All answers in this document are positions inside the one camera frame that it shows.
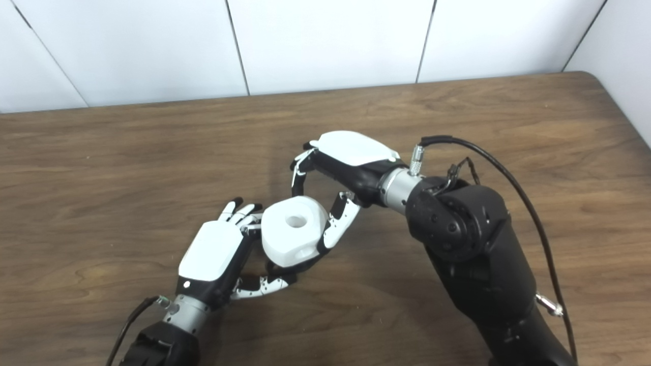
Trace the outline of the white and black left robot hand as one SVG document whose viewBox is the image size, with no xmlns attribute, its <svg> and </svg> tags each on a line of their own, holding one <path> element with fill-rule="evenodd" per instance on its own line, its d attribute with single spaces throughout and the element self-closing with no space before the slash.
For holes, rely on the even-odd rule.
<svg viewBox="0 0 651 366">
<path fill-rule="evenodd" d="M 285 289 L 298 280 L 295 274 L 256 276 L 244 266 L 262 236 L 262 204 L 228 202 L 216 220 L 202 224 L 177 270 L 176 295 L 192 297 L 210 311 L 232 300 L 260 297 Z"/>
</svg>

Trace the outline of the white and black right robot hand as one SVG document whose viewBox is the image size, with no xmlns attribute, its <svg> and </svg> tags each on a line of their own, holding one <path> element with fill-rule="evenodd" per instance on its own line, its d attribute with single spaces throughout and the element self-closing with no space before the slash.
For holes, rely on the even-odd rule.
<svg viewBox="0 0 651 366">
<path fill-rule="evenodd" d="M 361 208 L 389 207 L 386 184 L 407 165 L 388 146 L 358 132 L 332 131 L 303 144 L 303 152 L 290 165 L 291 196 L 304 195 L 303 186 L 311 171 L 330 177 L 345 187 L 335 197 L 321 239 L 320 254 L 339 242 Z"/>
</svg>

